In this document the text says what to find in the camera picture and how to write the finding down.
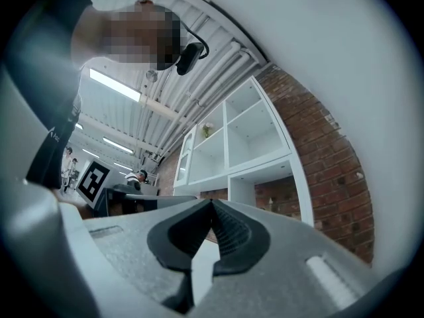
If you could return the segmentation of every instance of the black hair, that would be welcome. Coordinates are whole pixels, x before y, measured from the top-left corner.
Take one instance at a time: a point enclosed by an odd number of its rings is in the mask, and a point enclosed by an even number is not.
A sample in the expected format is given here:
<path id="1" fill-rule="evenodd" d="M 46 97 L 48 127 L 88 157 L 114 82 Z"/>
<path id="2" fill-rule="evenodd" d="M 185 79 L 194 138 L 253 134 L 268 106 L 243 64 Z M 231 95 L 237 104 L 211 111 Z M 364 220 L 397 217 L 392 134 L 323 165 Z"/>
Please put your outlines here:
<path id="1" fill-rule="evenodd" d="M 144 179 L 146 179 L 146 178 L 147 178 L 147 172 L 146 172 L 146 171 L 144 171 L 144 170 L 139 170 L 137 173 L 138 173 L 138 174 L 142 174 L 142 175 L 144 176 Z"/>
<path id="2" fill-rule="evenodd" d="M 160 5 L 155 5 L 154 8 L 158 12 L 165 13 L 165 22 L 169 25 L 166 29 L 162 30 L 162 34 L 158 37 L 158 48 L 167 48 L 165 53 L 157 55 L 158 62 L 156 69 L 163 71 L 174 65 L 184 50 L 184 46 L 186 45 L 182 40 L 184 36 L 182 30 L 184 28 L 179 16 L 173 11 Z"/>

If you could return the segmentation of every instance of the linear light fixture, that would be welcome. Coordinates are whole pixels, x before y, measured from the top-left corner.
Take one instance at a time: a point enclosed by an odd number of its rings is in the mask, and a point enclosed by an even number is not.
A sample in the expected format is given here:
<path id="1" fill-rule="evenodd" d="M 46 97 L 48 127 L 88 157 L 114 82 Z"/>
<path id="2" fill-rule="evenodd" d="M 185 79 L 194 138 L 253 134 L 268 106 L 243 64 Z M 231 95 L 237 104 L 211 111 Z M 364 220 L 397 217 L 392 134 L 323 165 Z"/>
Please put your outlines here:
<path id="1" fill-rule="evenodd" d="M 88 152 L 87 150 L 82 149 L 85 153 L 91 154 L 92 156 L 95 156 L 96 158 L 98 158 L 99 156 L 96 156 L 94 153 Z"/>
<path id="2" fill-rule="evenodd" d="M 116 142 L 113 142 L 112 140 L 109 140 L 108 138 L 103 137 L 103 140 L 104 140 L 105 142 L 107 142 L 108 144 L 113 145 L 113 146 L 116 146 L 117 148 L 120 148 L 121 150 L 123 150 L 123 151 L 125 151 L 125 152 L 128 152 L 128 153 L 130 153 L 130 154 L 133 154 L 133 153 L 134 153 L 134 151 L 133 151 L 133 150 L 130 150 L 129 148 L 127 148 L 127 147 L 125 147 L 125 146 L 122 146 L 122 145 L 120 145 L 120 144 L 117 144 Z"/>
<path id="3" fill-rule="evenodd" d="M 141 94 L 138 91 L 135 91 L 134 89 L 125 86 L 123 83 L 109 78 L 104 74 L 93 70 L 92 68 L 90 68 L 90 78 L 98 81 L 99 83 L 102 83 L 107 87 L 110 87 L 111 89 L 114 89 L 116 92 L 119 92 L 120 94 L 123 94 L 136 102 L 140 101 Z"/>
<path id="4" fill-rule="evenodd" d="M 119 164 L 117 164 L 116 162 L 114 162 L 114 164 L 115 164 L 116 166 L 119 166 L 119 167 L 125 168 L 125 169 L 130 170 L 130 171 L 132 171 L 132 170 L 133 170 L 132 168 L 129 168 L 129 167 L 126 167 L 126 166 L 122 166 L 122 165 L 119 165 Z"/>

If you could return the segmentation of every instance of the person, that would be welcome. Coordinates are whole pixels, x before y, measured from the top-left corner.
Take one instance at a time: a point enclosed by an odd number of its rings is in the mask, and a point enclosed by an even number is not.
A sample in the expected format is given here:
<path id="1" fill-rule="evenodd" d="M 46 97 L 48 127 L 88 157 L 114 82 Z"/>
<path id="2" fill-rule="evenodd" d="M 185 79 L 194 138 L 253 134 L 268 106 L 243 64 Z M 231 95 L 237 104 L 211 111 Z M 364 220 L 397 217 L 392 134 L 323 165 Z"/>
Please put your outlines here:
<path id="1" fill-rule="evenodd" d="M 72 147 L 67 147 L 65 149 L 65 154 L 62 158 L 62 167 L 60 171 L 60 175 L 62 177 L 62 186 L 65 187 L 64 193 L 66 193 L 66 186 L 69 182 L 69 176 L 71 172 L 71 165 L 72 165 Z"/>
<path id="2" fill-rule="evenodd" d="M 125 176 L 125 179 L 127 179 L 128 182 L 137 181 L 139 183 L 144 182 L 147 179 L 147 172 L 144 170 L 139 170 L 135 173 L 130 172 Z"/>
<path id="3" fill-rule="evenodd" d="M 65 189 L 64 189 L 64 193 L 66 193 L 66 190 L 69 188 L 71 179 L 75 174 L 77 162 L 78 162 L 78 160 L 76 160 L 76 158 L 72 159 L 71 168 L 70 168 L 70 171 L 69 171 L 69 174 L 68 174 L 68 179 L 66 180 L 66 186 L 65 186 Z"/>
<path id="4" fill-rule="evenodd" d="M 179 18 L 148 0 L 98 11 L 91 0 L 39 0 L 3 53 L 11 79 L 48 130 L 26 176 L 62 201 L 62 153 L 81 110 L 81 69 L 92 58 L 165 70 L 185 46 Z"/>

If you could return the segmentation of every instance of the black device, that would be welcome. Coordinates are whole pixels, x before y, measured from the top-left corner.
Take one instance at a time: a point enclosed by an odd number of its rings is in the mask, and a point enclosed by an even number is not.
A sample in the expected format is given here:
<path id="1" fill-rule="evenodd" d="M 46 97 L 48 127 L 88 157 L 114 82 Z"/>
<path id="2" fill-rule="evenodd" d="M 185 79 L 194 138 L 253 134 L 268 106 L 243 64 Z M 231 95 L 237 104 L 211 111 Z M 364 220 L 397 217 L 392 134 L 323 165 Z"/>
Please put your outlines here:
<path id="1" fill-rule="evenodd" d="M 181 21 L 181 24 L 191 35 L 200 41 L 188 44 L 181 53 L 180 60 L 178 60 L 176 66 L 178 75 L 184 76 L 193 69 L 198 60 L 204 59 L 209 55 L 209 46 L 200 36 L 192 32 L 185 23 Z M 201 56 L 204 49 L 206 49 L 206 53 Z"/>

